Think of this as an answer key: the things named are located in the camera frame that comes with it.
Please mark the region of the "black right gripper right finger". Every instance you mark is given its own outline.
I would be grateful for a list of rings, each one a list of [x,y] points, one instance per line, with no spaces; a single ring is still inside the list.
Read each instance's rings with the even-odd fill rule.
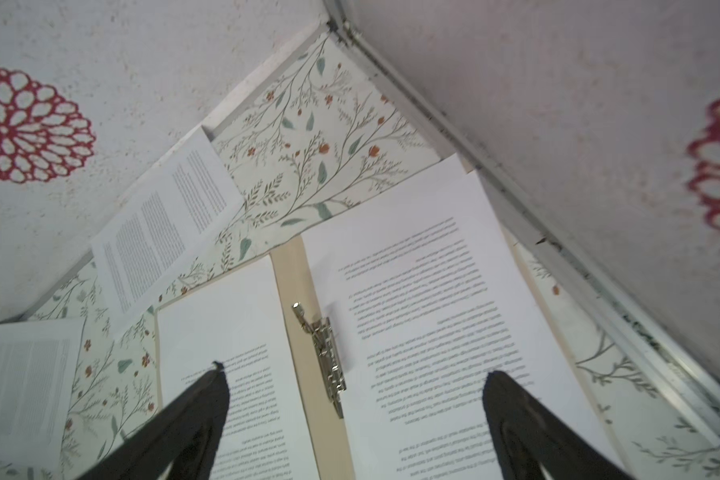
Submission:
[[[488,374],[482,403],[505,479],[628,479],[504,371]]]

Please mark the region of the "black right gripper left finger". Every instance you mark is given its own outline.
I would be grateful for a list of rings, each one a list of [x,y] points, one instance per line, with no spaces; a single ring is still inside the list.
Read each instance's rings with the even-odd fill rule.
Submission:
[[[215,362],[84,479],[208,479],[226,422],[230,393]]]

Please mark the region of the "white printed paper sheet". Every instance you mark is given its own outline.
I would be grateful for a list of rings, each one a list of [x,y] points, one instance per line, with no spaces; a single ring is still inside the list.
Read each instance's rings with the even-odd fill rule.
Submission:
[[[225,369],[230,400],[211,478],[318,478],[270,257],[160,308],[156,327],[164,404],[214,364]]]
[[[457,156],[307,230],[360,479],[495,479],[482,391],[507,372],[611,461],[619,454]]]

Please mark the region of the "beige paper folder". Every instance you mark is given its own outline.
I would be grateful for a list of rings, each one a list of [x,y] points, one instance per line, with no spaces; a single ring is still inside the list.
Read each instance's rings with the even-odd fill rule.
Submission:
[[[328,400],[312,339],[302,329],[292,311],[294,303],[301,303],[308,321],[327,317],[320,309],[303,234],[266,256],[270,257],[274,267],[296,377],[319,471],[316,479],[360,479],[353,467],[345,418],[338,418]]]

